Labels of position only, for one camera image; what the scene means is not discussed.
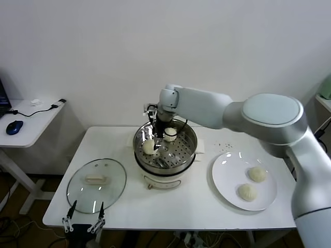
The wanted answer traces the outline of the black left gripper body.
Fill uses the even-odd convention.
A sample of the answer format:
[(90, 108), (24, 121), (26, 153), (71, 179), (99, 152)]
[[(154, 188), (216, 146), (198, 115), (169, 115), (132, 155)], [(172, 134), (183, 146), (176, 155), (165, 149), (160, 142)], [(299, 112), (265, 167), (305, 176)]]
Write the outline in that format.
[(96, 239), (96, 234), (87, 230), (92, 227), (91, 224), (73, 224), (73, 231), (67, 233), (68, 248), (86, 247), (86, 244)]

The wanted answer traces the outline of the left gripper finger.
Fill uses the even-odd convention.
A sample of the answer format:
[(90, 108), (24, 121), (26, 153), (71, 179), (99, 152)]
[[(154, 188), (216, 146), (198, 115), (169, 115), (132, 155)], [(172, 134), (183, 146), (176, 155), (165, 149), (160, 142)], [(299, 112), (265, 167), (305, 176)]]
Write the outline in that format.
[(97, 222), (93, 226), (91, 226), (87, 231), (100, 231), (105, 223), (106, 220), (104, 218), (104, 202), (102, 202)]
[(73, 205), (69, 208), (66, 217), (62, 218), (62, 224), (65, 232), (73, 232), (74, 228), (71, 223), (73, 213), (76, 209), (77, 201), (75, 200)]

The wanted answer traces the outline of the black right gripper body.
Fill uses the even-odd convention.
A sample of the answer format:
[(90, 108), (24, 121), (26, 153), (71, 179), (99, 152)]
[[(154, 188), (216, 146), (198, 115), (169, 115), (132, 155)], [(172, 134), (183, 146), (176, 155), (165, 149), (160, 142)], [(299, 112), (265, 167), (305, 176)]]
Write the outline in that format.
[(164, 130), (166, 128), (166, 122), (160, 120), (157, 118), (155, 120), (155, 129), (156, 129), (156, 134), (164, 134)]

